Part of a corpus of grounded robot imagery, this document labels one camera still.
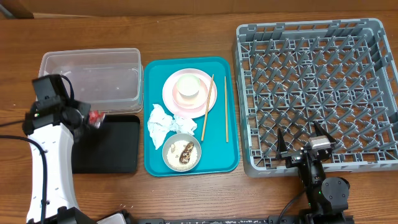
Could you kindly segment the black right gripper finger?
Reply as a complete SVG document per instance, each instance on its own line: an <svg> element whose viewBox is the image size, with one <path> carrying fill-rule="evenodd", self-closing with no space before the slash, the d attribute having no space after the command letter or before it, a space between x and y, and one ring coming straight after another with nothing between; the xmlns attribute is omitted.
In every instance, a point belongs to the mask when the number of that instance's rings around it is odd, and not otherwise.
<svg viewBox="0 0 398 224"><path fill-rule="evenodd" d="M284 135L281 129L277 130L277 152L287 152L287 146L284 141Z"/></svg>
<svg viewBox="0 0 398 224"><path fill-rule="evenodd" d="M313 125L315 128L316 136L326 136L331 143L336 143L336 140L328 132L326 132L317 121L314 121Z"/></svg>

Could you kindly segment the red foil wrapper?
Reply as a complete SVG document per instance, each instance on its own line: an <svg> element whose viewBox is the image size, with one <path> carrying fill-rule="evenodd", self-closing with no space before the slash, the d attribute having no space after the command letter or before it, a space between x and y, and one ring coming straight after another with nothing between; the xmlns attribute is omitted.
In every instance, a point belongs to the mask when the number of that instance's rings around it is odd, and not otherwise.
<svg viewBox="0 0 398 224"><path fill-rule="evenodd" d="M104 112L90 111L88 123L90 126L96 128L96 129L99 129L105 116L106 115Z"/></svg>

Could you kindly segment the white tissue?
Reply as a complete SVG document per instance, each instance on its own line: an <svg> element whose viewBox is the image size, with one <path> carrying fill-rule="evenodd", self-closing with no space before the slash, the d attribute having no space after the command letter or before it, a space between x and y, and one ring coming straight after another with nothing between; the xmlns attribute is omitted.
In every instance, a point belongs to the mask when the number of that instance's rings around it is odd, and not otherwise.
<svg viewBox="0 0 398 224"><path fill-rule="evenodd" d="M170 132L194 135L197 124L191 118L183 118L179 115L168 115L159 104L153 104L150 112L147 128L155 149L158 150L164 143L166 135Z"/></svg>

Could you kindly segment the brown food piece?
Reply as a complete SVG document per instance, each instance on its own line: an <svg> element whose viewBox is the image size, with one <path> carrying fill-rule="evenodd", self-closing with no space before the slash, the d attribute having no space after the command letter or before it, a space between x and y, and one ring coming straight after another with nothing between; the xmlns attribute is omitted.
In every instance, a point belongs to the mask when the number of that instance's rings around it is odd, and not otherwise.
<svg viewBox="0 0 398 224"><path fill-rule="evenodd" d="M194 149L194 143L193 142L189 142L184 150L182 151L180 157L179 157L179 163L181 164L188 164L190 162L190 156L191 153Z"/></svg>

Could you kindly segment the grey bowl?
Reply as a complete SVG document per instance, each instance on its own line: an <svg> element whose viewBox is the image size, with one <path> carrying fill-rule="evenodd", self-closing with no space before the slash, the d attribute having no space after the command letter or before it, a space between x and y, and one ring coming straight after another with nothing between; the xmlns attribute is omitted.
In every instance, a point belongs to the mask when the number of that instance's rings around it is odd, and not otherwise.
<svg viewBox="0 0 398 224"><path fill-rule="evenodd" d="M164 143L162 157L170 169L176 172L192 170L201 159L201 146L189 134L174 134Z"/></svg>

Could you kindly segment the white rice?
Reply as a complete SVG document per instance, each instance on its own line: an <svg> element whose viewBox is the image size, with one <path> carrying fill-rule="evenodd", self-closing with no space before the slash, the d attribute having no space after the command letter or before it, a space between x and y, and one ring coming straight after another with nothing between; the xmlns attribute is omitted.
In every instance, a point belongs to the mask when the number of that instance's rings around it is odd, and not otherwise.
<svg viewBox="0 0 398 224"><path fill-rule="evenodd" d="M198 149L195 146L195 144L194 144L194 149L190 156L190 162L188 164L179 163L179 157L180 157L182 151L184 150L185 146L189 142L193 142L193 141L180 140L180 141L175 141L170 145L170 147L167 151L167 162L169 163L169 165L172 169L181 171L181 172L188 171L188 170L192 169L195 166L195 164L197 163L199 155L198 155Z"/></svg>

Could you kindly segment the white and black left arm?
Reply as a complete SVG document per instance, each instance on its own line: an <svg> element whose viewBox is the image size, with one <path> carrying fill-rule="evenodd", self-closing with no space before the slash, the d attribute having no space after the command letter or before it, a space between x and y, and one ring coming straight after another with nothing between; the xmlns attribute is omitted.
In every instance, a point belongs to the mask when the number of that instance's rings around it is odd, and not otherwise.
<svg viewBox="0 0 398 224"><path fill-rule="evenodd" d="M90 105L77 100L33 103L22 128L32 154L32 197L27 223L94 223L78 208L72 147L87 127Z"/></svg>

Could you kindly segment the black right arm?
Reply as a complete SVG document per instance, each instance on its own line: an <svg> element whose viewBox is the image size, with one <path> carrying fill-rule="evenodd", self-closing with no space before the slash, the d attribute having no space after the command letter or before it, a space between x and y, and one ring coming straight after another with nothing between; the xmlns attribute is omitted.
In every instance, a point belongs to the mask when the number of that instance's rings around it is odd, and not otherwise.
<svg viewBox="0 0 398 224"><path fill-rule="evenodd" d="M336 140L318 122L313 123L315 137L299 151L289 152L281 130L277 132L276 159L284 160L287 168L296 167L303 183L309 207L299 211L300 223L349 223L344 216L348 209L349 182L341 177L327 177L322 162L335 149Z"/></svg>

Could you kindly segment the black tray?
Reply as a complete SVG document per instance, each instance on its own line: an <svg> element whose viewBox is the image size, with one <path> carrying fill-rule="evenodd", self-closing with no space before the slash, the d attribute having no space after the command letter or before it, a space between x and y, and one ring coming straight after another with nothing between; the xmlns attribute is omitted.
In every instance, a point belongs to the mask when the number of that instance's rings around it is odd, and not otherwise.
<svg viewBox="0 0 398 224"><path fill-rule="evenodd" d="M135 115L106 116L89 128L72 149L74 174L135 173L139 153L140 119Z"/></svg>

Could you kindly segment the clear plastic bin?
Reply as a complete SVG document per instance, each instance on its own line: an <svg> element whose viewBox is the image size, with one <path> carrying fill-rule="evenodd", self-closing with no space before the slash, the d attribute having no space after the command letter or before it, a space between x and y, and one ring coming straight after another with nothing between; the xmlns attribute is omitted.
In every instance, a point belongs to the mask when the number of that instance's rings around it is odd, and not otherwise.
<svg viewBox="0 0 398 224"><path fill-rule="evenodd" d="M144 75L137 48L47 52L39 77L66 76L75 99L106 114L138 113L143 108Z"/></svg>

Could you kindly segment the grey dish rack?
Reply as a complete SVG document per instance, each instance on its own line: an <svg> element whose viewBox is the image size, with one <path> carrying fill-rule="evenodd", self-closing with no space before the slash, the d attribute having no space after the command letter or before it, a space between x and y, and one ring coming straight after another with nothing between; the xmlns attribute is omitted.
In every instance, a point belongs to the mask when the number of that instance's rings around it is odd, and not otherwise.
<svg viewBox="0 0 398 224"><path fill-rule="evenodd" d="M325 170L397 169L397 67L380 20L242 24L234 57L248 176L295 175L277 135L295 152L314 123L336 139Z"/></svg>

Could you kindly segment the teal plastic tray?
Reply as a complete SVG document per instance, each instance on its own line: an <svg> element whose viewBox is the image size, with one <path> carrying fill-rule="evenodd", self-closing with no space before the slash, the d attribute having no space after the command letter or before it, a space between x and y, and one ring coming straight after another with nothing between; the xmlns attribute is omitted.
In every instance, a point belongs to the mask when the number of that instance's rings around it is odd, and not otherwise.
<svg viewBox="0 0 398 224"><path fill-rule="evenodd" d="M162 89L171 74L184 69L199 69L208 75L214 74L214 86L217 88L215 105L209 109L204 141L201 141L204 117L195 118L198 125L194 137L200 142L202 155L199 163L187 172L176 172L167 167L162 157L162 148L158 150L149 136L147 122L153 104L159 104L167 114L172 113L165 107ZM226 142L224 113L224 77L228 90L228 130L229 142ZM177 175L209 174L230 172L240 161L239 138L234 107L233 83L229 63L221 57L180 58L155 60L144 70L144 166L149 174L155 177L171 177Z"/></svg>

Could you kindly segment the wooden chopstick on plate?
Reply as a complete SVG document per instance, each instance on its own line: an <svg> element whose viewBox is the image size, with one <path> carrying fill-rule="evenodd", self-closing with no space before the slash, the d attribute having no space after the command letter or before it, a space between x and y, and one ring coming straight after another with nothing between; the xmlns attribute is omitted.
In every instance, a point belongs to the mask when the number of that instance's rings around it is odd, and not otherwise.
<svg viewBox="0 0 398 224"><path fill-rule="evenodd" d="M207 97L207 101L206 101L206 110L205 110L205 118L204 118L204 122L203 122L202 133L201 133L201 141L204 141L204 137L205 137L205 129L206 129L206 124L207 124L207 119L208 119L208 111L209 111L209 107L210 107L211 92L212 92L212 89L213 89L213 82L214 82L214 74L212 74L212 76L211 76L210 88L208 90L208 97Z"/></svg>

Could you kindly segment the large white plate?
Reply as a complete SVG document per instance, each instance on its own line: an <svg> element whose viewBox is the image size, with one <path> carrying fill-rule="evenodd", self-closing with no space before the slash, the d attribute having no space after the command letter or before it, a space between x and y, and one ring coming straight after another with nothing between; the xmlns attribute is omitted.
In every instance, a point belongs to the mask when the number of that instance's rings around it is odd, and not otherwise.
<svg viewBox="0 0 398 224"><path fill-rule="evenodd" d="M200 81L198 93L189 98L183 96L177 88L178 80L184 75L194 75ZM195 68L181 69L166 79L162 89L162 99L165 107L174 115L184 118L199 118L206 112L211 77Z"/></svg>

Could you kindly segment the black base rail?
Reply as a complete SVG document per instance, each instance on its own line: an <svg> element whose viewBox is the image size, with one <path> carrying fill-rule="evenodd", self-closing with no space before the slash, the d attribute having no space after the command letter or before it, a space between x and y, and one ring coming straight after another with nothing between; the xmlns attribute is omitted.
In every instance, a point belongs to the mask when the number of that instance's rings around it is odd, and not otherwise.
<svg viewBox="0 0 398 224"><path fill-rule="evenodd" d="M121 210L108 215L97 221L97 223L138 223L138 224L299 224L299 223L354 223L353 217L326 218L316 217L314 220L300 216L287 215L279 218L278 215L271 215L267 218L235 218L235 219L188 219L188 220L164 220L163 218L142 218L135 219L130 213Z"/></svg>

